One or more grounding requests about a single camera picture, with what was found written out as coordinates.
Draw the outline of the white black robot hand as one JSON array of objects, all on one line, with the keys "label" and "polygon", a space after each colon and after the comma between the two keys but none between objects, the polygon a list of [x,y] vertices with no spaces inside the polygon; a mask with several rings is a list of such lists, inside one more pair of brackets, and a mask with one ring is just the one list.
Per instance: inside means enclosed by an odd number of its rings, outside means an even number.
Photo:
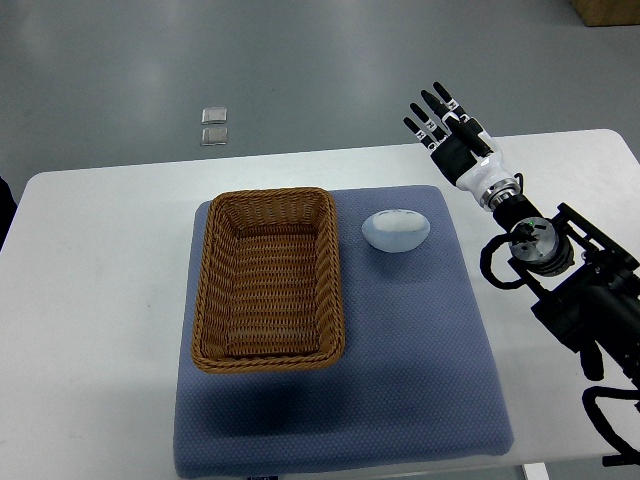
[{"label": "white black robot hand", "polygon": [[502,152],[494,139],[476,119],[466,119],[464,108],[441,83],[434,82],[433,87],[435,94],[422,90],[421,96],[448,131],[451,131],[453,120],[457,117],[462,120],[454,123],[455,134],[447,134],[414,102],[410,109],[436,141],[411,118],[404,117],[403,123],[430,150],[431,159],[440,172],[463,191],[497,193],[505,190],[516,193],[517,181],[503,168]]}]

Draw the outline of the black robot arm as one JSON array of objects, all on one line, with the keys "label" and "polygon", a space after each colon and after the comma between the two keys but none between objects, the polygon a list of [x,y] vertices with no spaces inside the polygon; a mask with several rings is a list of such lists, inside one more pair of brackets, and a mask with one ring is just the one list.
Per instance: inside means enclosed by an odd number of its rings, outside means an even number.
[{"label": "black robot arm", "polygon": [[582,394],[585,413],[616,451],[603,465],[638,464],[638,449],[598,405],[601,398],[639,400],[638,260],[565,203],[544,216],[525,196],[523,175],[504,168],[494,139],[440,83],[421,96],[425,104],[412,103],[404,124],[444,178],[503,230],[481,250],[481,274],[498,289],[534,293],[534,316],[579,355],[593,383]]}]

